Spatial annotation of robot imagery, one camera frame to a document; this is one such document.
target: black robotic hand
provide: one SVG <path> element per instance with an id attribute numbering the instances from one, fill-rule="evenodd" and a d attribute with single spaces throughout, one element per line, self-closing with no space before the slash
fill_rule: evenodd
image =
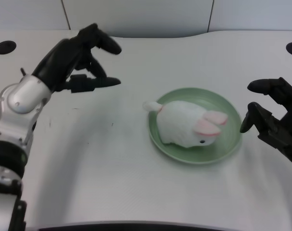
<path id="1" fill-rule="evenodd" d="M 64 89 L 72 93 L 85 92 L 120 84 L 117 78 L 106 76 L 104 69 L 91 54 L 94 47 L 112 54 L 121 52 L 120 46 L 112 38 L 98 29 L 97 24 L 92 24 L 82 29 L 77 36 L 61 40 L 43 58 L 32 75 L 47 85 L 51 92 Z M 96 78 L 73 75 L 66 81 L 74 69 L 86 69 Z"/>
<path id="2" fill-rule="evenodd" d="M 292 162 L 292 86 L 283 78 L 260 79 L 248 85 L 250 91 L 269 95 L 276 103 L 283 105 L 287 113 L 278 120 L 272 113 L 256 102 L 248 104 L 240 132 L 247 132 L 253 125 L 259 131 L 258 138 L 278 149 Z"/>

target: bunny tail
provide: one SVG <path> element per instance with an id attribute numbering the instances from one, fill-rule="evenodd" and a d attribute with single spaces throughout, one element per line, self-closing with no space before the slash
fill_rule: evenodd
<path id="1" fill-rule="evenodd" d="M 157 102 L 144 102 L 143 103 L 144 110 L 148 112 L 159 112 L 162 109 L 162 104 L 159 104 Z"/>

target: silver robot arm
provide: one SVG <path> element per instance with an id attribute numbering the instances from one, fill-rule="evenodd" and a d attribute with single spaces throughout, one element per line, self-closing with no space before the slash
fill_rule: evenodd
<path id="1" fill-rule="evenodd" d="M 9 156 L 0 157 L 0 231 L 25 229 L 26 204 L 20 200 L 22 177 L 36 121 L 51 94 L 32 75 L 25 75 L 20 83 L 7 86 L 0 94 L 0 155 L 2 151 L 13 155 L 8 163 L 4 159 Z"/>
<path id="2" fill-rule="evenodd" d="M 107 77 L 91 54 L 93 47 L 112 54 L 120 46 L 92 24 L 71 39 L 60 41 L 31 75 L 24 70 L 20 83 L 7 86 L 0 94 L 0 231 L 24 231 L 26 202 L 21 201 L 22 177 L 29 157 L 37 119 L 55 91 L 93 91 L 120 84 Z M 73 75 L 86 69 L 96 78 Z"/>

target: white wall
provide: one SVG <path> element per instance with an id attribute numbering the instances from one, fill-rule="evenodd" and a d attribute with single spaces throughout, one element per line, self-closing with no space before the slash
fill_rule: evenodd
<path id="1" fill-rule="evenodd" d="M 292 30 L 292 0 L 214 0 L 216 30 Z"/>
<path id="2" fill-rule="evenodd" d="M 0 0 L 0 29 L 68 29 L 61 0 Z"/>
<path id="3" fill-rule="evenodd" d="M 71 29 L 93 22 L 118 37 L 185 37 L 207 32 L 212 0 L 64 0 Z"/>
<path id="4" fill-rule="evenodd" d="M 184 37 L 208 25 L 209 31 L 292 30 L 292 0 L 63 1 L 72 29 L 96 22 L 120 37 Z M 0 0 L 0 29 L 68 28 L 61 0 Z"/>

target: plush bunny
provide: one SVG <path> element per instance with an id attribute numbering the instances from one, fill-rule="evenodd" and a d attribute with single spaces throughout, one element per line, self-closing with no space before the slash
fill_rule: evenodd
<path id="1" fill-rule="evenodd" d="M 145 102 L 143 108 L 158 112 L 157 126 L 163 143 L 175 143 L 185 148 L 212 144 L 221 132 L 216 125 L 227 122 L 227 114 L 207 111 L 185 101 L 165 105 Z"/>

